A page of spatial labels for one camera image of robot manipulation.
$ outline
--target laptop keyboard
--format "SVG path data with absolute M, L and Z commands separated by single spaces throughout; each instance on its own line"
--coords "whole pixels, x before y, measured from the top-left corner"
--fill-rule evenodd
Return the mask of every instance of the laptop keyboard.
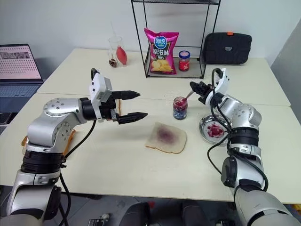
M 31 97 L 40 86 L 0 86 L 0 97 Z

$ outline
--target white table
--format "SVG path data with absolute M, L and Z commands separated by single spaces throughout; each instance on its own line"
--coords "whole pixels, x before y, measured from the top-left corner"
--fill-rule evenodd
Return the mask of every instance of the white table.
M 190 91 L 190 81 L 200 79 L 145 78 L 140 52 L 128 52 L 128 66 L 112 68 L 107 50 L 75 49 L 40 87 L 38 93 L 89 95 L 90 71 L 94 67 L 111 79 L 113 90 L 133 90 L 141 98 L 172 100 Z M 244 65 L 207 65 L 204 82 L 211 72 L 226 67 L 230 76 L 228 94 L 244 103 L 290 106 L 273 72 L 263 58 L 250 58 Z M 197 100 L 194 94 L 190 98 Z
M 57 97 L 77 95 L 36 94 L 0 136 L 0 184 L 12 186 L 22 163 L 20 145 L 28 125 L 38 117 L 43 105 Z M 301 203 L 299 125 L 288 106 L 254 105 L 262 114 L 260 147 L 269 192 L 284 203 Z M 92 135 L 68 159 L 63 176 L 73 193 L 117 194 L 129 196 L 173 197 L 232 201 L 230 190 L 210 165 L 206 152 L 210 144 L 199 130 L 200 118 L 209 111 L 197 101 L 189 101 L 188 116 L 172 117 L 170 100 L 137 98 L 122 102 L 122 112 L 148 112 L 135 123 L 118 125 L 106 121 L 96 124 Z M 187 144 L 180 154 L 166 154 L 144 147 L 156 121 L 186 131 Z M 91 127 L 77 126 L 72 146 Z M 221 168 L 227 157 L 225 147 L 212 151 L 212 159 Z

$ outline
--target bread slice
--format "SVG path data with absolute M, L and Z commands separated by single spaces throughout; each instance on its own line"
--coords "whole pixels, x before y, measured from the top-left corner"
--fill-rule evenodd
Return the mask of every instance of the bread slice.
M 178 154 L 184 149 L 186 140 L 185 131 L 174 126 L 156 122 L 145 146 L 156 148 L 166 153 Z

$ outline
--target laptop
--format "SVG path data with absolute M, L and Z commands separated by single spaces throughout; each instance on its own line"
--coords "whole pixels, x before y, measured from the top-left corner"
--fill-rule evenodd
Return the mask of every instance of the laptop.
M 0 113 L 19 112 L 42 84 L 28 44 L 0 45 Z

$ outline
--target laptop screen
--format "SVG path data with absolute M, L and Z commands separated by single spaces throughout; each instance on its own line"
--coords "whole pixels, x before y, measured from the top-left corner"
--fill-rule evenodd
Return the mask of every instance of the laptop screen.
M 0 45 L 0 81 L 42 81 L 29 45 Z

